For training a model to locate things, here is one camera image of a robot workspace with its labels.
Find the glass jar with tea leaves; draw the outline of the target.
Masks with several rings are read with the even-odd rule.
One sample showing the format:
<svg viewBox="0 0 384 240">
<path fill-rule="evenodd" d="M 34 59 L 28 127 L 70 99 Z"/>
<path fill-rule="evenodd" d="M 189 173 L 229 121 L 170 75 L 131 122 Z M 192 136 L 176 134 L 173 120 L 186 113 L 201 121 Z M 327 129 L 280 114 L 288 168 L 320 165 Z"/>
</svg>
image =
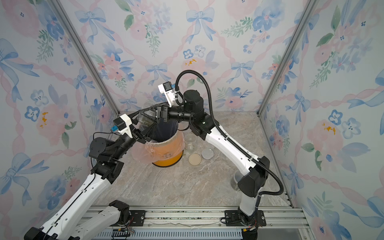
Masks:
<svg viewBox="0 0 384 240">
<path fill-rule="evenodd" d="M 197 146 L 197 136 L 195 136 L 192 133 L 186 134 L 185 135 L 185 149 L 187 151 L 194 151 L 196 146 Z"/>
</svg>

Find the beige jar lid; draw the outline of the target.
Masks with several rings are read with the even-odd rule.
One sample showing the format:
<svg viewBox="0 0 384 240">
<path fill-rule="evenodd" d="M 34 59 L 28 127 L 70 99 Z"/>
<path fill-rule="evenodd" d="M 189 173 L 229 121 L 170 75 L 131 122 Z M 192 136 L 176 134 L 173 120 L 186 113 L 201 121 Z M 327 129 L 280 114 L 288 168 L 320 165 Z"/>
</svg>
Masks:
<svg viewBox="0 0 384 240">
<path fill-rule="evenodd" d="M 191 154 L 188 161 L 191 165 L 198 166 L 202 162 L 202 158 L 199 154 Z"/>
</svg>

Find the grey metal jar lid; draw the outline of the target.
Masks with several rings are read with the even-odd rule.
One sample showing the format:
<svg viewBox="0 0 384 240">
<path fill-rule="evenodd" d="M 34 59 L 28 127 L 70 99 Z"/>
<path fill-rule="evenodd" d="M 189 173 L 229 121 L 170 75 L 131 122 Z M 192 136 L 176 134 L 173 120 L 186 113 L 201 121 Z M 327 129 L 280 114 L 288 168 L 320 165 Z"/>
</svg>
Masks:
<svg viewBox="0 0 384 240">
<path fill-rule="evenodd" d="M 201 155 L 202 155 L 203 159 L 210 160 L 214 157 L 215 153 L 212 149 L 205 148 L 202 150 Z"/>
</svg>

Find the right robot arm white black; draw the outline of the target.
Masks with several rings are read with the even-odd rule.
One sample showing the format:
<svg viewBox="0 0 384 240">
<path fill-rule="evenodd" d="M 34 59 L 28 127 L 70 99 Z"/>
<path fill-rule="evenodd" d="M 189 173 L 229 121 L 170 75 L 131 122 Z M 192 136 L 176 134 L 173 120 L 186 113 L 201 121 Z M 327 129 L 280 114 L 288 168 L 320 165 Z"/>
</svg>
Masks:
<svg viewBox="0 0 384 240">
<path fill-rule="evenodd" d="M 204 110 L 204 100 L 196 90 L 188 90 L 181 94 L 178 90 L 163 91 L 167 102 L 151 106 L 129 115 L 131 123 L 128 133 L 136 142 L 150 141 L 149 133 L 161 121 L 175 120 L 188 122 L 192 133 L 215 146 L 229 158 L 241 172 L 243 177 L 238 182 L 238 187 L 243 193 L 241 204 L 238 208 L 239 222 L 244 226 L 258 225 L 258 208 L 263 195 L 272 195 L 272 192 L 263 191 L 268 177 L 273 177 L 278 184 L 282 182 L 269 169 L 270 161 L 266 157 L 259 158 L 251 155 L 242 146 L 233 140 L 215 120 L 214 114 L 207 114 Z M 134 116 L 146 115 L 148 111 L 155 112 L 155 116 L 148 116 L 154 125 L 139 131 L 133 125 L 137 123 Z"/>
</svg>

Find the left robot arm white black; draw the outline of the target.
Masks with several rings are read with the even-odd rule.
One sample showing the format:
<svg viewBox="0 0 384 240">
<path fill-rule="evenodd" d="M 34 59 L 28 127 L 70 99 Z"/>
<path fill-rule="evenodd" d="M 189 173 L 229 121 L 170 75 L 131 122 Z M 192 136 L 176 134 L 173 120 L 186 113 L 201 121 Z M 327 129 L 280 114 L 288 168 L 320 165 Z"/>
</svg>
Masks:
<svg viewBox="0 0 384 240">
<path fill-rule="evenodd" d="M 107 227 L 125 226 L 132 220 L 130 206 L 121 201 L 111 202 L 95 217 L 79 224 L 96 199 L 118 178 L 123 168 L 121 158 L 135 143 L 150 141 L 150 128 L 140 131 L 131 128 L 132 134 L 124 133 L 116 141 L 98 137 L 90 145 L 90 158 L 97 163 L 83 185 L 70 200 L 40 228 L 30 228 L 25 240 L 91 240 Z"/>
</svg>

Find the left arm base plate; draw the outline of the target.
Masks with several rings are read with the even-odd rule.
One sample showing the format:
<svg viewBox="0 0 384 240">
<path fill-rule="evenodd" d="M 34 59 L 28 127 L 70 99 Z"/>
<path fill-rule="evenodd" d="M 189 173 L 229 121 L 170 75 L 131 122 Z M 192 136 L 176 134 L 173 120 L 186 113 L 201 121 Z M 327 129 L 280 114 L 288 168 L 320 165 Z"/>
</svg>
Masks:
<svg viewBox="0 0 384 240">
<path fill-rule="evenodd" d="M 145 210 L 130 210 L 128 227 L 143 227 L 146 218 Z"/>
</svg>

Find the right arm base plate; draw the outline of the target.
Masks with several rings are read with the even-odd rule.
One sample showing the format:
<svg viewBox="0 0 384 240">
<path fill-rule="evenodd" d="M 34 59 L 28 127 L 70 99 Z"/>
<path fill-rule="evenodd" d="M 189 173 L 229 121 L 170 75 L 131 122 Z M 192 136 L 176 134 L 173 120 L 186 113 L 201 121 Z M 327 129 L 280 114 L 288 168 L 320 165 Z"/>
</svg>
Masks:
<svg viewBox="0 0 384 240">
<path fill-rule="evenodd" d="M 227 227 L 265 227 L 267 225 L 264 212 L 255 211 L 251 216 L 247 216 L 240 210 L 226 210 L 225 216 L 221 219 Z"/>
</svg>

